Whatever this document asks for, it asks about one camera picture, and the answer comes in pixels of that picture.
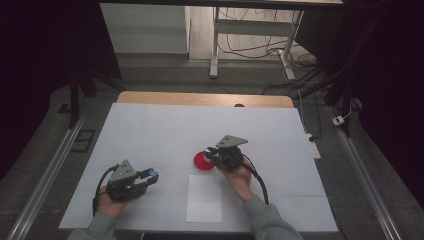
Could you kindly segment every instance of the black curtain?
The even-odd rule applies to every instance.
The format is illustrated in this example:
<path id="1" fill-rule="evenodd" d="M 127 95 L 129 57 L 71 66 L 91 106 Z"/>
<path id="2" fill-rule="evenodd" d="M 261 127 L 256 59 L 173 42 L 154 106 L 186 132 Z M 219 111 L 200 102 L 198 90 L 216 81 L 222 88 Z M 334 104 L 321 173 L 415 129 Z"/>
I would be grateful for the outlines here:
<path id="1" fill-rule="evenodd" d="M 43 120 L 51 93 L 75 71 L 121 75 L 95 1 L 2 1 L 0 34 L 3 178 Z"/>
<path id="2" fill-rule="evenodd" d="M 423 10 L 419 1 L 391 2 L 362 51 L 354 82 L 364 129 L 422 207 Z"/>

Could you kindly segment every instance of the white paper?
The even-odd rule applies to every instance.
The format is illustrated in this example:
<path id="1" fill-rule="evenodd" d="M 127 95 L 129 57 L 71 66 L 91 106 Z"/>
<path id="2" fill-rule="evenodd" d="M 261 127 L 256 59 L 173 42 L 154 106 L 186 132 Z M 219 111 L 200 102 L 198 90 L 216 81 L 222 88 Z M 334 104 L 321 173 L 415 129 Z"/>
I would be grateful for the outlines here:
<path id="1" fill-rule="evenodd" d="M 186 222 L 222 222 L 220 177 L 189 175 Z"/>

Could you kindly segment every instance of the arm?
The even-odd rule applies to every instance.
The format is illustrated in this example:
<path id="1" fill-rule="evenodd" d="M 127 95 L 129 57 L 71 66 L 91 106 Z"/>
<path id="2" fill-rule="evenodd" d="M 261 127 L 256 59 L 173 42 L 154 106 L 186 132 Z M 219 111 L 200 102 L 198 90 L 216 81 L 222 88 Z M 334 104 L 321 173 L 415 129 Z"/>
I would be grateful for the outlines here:
<path id="1" fill-rule="evenodd" d="M 243 167 L 234 173 L 220 169 L 228 184 L 234 189 L 240 200 L 244 202 L 244 210 L 250 218 L 250 231 L 257 240 L 301 240 L 300 234 L 284 221 L 275 205 L 266 205 L 250 189 L 251 174 Z"/>
<path id="2" fill-rule="evenodd" d="M 117 219 L 125 207 L 132 201 L 114 202 L 106 193 L 106 187 L 100 189 L 99 204 L 95 217 L 87 229 L 77 228 L 68 236 L 68 240 L 115 240 L 113 232 Z"/>

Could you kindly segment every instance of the wooden board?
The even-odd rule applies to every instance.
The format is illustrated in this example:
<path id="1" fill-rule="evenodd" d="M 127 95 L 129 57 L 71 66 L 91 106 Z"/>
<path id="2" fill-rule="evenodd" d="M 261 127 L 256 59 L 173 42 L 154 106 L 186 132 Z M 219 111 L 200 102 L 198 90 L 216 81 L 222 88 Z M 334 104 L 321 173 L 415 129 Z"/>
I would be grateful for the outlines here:
<path id="1" fill-rule="evenodd" d="M 203 94 L 203 93 L 165 93 L 165 92 L 122 92 L 118 103 L 144 103 L 192 106 L 234 106 L 245 107 L 293 108 L 287 96 Z"/>

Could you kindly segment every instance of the table leg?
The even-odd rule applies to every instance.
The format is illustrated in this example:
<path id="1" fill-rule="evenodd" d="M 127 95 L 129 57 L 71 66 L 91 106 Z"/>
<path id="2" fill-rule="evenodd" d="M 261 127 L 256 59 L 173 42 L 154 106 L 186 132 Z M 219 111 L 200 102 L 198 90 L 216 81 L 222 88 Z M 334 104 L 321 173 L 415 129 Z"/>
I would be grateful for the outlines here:
<path id="1" fill-rule="evenodd" d="M 215 8 L 215 16 L 213 22 L 213 46 L 211 57 L 210 78 L 218 77 L 218 28 L 219 28 L 219 7 Z"/>
<path id="2" fill-rule="evenodd" d="M 296 36 L 297 28 L 299 27 L 300 18 L 302 16 L 303 11 L 295 11 L 293 16 L 293 22 L 292 27 L 290 29 L 290 34 L 287 38 L 286 46 L 284 47 L 284 51 L 282 54 L 280 54 L 280 59 L 284 66 L 284 71 L 286 73 L 288 80 L 295 80 L 296 77 L 294 76 L 293 69 L 289 66 L 290 61 L 288 60 L 288 56 L 290 53 L 290 48 L 293 44 L 294 37 Z"/>

